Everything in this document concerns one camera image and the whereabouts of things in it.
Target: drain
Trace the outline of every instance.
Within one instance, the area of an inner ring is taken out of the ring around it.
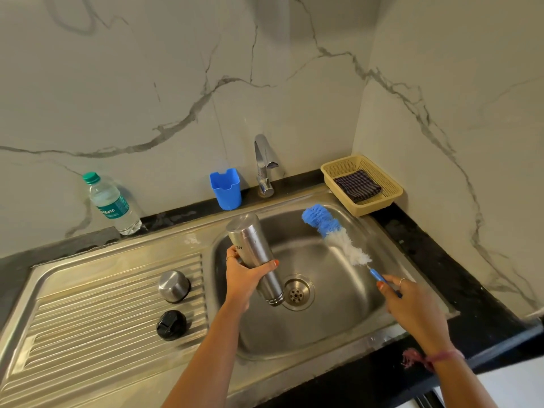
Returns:
[[[291,311],[302,311],[308,308],[314,299],[313,283],[303,275],[294,274],[287,277],[283,289],[283,306]]]

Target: black bottle cap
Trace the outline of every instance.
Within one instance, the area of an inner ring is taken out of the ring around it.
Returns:
[[[165,341],[173,341],[187,332],[187,318],[180,311],[166,311],[157,323],[157,333]]]

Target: chrome faucet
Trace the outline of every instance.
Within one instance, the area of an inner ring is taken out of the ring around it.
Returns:
[[[274,156],[267,138],[264,134],[256,135],[255,158],[257,159],[257,182],[259,183],[259,193],[262,197],[270,197],[274,194],[267,169],[278,167],[279,164],[273,161],[272,157]]]

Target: black granite countertop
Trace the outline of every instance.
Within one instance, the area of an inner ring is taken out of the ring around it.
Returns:
[[[280,179],[274,182],[277,196],[289,195],[323,183],[321,171]],[[257,188],[243,191],[242,206],[260,203]],[[145,229],[136,235],[154,232],[189,220],[221,212],[210,199],[142,219]],[[544,344],[526,348],[521,343],[541,335],[542,324],[524,323],[508,311],[462,266],[423,232],[395,204],[371,214],[386,230],[402,252],[454,306],[460,315],[448,321],[455,346],[463,352],[472,368],[491,364],[495,357],[509,354],[494,368],[544,354]],[[0,260],[0,326],[3,326],[24,287],[31,267],[121,240],[114,228],[85,234]],[[392,342],[356,361],[335,368],[311,381],[298,385],[260,405],[262,408],[288,405],[333,404],[342,406],[395,407],[438,385],[437,378],[421,365],[404,369],[402,352],[418,348],[411,336]]]

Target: ridged drainboard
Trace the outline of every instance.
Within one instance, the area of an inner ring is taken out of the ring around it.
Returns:
[[[182,271],[192,284],[174,305],[157,291],[160,274],[170,269]],[[172,342],[156,333],[168,309],[180,310],[190,323]],[[0,407],[53,407],[126,386],[186,363],[207,331],[200,254],[42,298],[2,384]]]

